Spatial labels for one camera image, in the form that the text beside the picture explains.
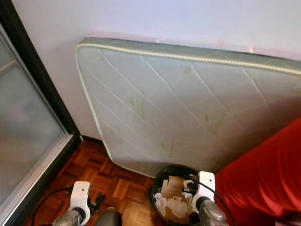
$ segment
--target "parquet floor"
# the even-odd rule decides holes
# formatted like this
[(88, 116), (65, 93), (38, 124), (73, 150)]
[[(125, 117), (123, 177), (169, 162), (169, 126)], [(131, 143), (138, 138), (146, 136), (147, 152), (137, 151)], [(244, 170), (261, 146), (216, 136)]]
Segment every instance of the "parquet floor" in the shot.
[[(151, 207), (148, 189), (153, 179), (115, 165), (104, 146), (84, 141), (50, 185), (45, 195), (53, 190), (73, 185), (75, 181), (91, 183), (90, 197), (94, 201), (100, 193), (106, 200), (95, 216), (86, 224), (92, 226), (107, 207), (122, 213), (124, 226), (164, 226), (164, 221)], [(70, 194), (51, 196), (38, 210), (35, 226), (51, 225), (54, 219), (67, 211)], [(29, 226), (31, 215), (25, 225)]]

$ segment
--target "white wall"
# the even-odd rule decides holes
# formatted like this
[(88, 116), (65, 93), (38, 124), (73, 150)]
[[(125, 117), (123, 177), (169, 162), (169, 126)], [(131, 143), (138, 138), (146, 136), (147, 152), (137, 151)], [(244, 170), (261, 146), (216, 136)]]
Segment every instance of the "white wall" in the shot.
[(13, 0), (81, 133), (100, 138), (75, 65), (94, 31), (301, 60), (299, 0)]

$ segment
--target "mattress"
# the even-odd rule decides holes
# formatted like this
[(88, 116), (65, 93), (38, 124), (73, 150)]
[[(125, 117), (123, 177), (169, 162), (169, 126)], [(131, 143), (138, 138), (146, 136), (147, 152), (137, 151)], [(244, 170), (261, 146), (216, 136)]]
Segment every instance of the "mattress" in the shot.
[(301, 115), (300, 61), (88, 37), (76, 62), (111, 160), (151, 177), (216, 172)]

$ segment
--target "cable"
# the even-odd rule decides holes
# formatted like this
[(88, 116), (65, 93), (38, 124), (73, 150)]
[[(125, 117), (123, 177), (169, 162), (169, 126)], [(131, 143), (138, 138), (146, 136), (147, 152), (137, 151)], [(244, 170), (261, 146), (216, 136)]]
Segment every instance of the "cable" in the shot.
[(36, 214), (37, 214), (37, 211), (38, 209), (41, 207), (41, 205), (50, 197), (52, 196), (53, 194), (57, 193), (57, 192), (61, 192), (61, 191), (67, 191), (68, 193), (71, 193), (72, 192), (72, 189), (73, 189), (73, 186), (70, 186), (70, 187), (66, 187), (66, 188), (61, 188), (61, 189), (58, 189), (58, 190), (54, 190), (53, 192), (51, 192), (49, 195), (47, 195), (39, 204), (38, 206), (36, 207), (36, 209), (34, 210), (33, 214), (32, 214), (32, 223), (31, 223), (31, 226), (34, 226), (34, 218), (36, 217)]
[(231, 217), (231, 219), (233, 221), (234, 226), (237, 226), (236, 220), (235, 220), (234, 215), (233, 215), (232, 211), (230, 210), (229, 206), (226, 204), (226, 202), (222, 199), (222, 197), (215, 190), (213, 190), (212, 188), (208, 187), (207, 185), (204, 185), (202, 182), (199, 182), (199, 181), (197, 181), (194, 178), (189, 177), (189, 179), (192, 180), (194, 183), (202, 185), (203, 187), (205, 187), (208, 190), (210, 190), (211, 192), (213, 192), (218, 197), (218, 199), (222, 202), (222, 204), (226, 207), (226, 209), (227, 209), (228, 213), (230, 214), (230, 217)]

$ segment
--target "trash can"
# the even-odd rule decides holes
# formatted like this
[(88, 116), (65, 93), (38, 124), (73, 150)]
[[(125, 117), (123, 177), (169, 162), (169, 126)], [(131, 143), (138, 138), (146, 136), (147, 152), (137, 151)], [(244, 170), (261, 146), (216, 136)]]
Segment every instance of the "trash can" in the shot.
[[(166, 179), (169, 179), (169, 176), (178, 176), (178, 177), (183, 177), (185, 175), (189, 175), (189, 174), (194, 174), (197, 175), (198, 171), (186, 167), (186, 166), (182, 166), (182, 165), (170, 165), (166, 168), (164, 168), (163, 170), (161, 170), (161, 172), (159, 172), (152, 184), (152, 186), (150, 187), (150, 192), (149, 192), (149, 199), (150, 199), (150, 203), (151, 205), (155, 208), (155, 210), (157, 211), (157, 213), (165, 220), (165, 222), (167, 222), (169, 225), (173, 225), (173, 226), (177, 226), (177, 225), (183, 225), (183, 224), (178, 224), (178, 223), (174, 223), (169, 219), (166, 219), (159, 211), (159, 209), (156, 206), (156, 199), (154, 198), (154, 195), (158, 192), (158, 189), (160, 189), (163, 185), (163, 181)], [(188, 225), (193, 225), (193, 226), (197, 226), (199, 225), (199, 218), (195, 218), (190, 224)]]

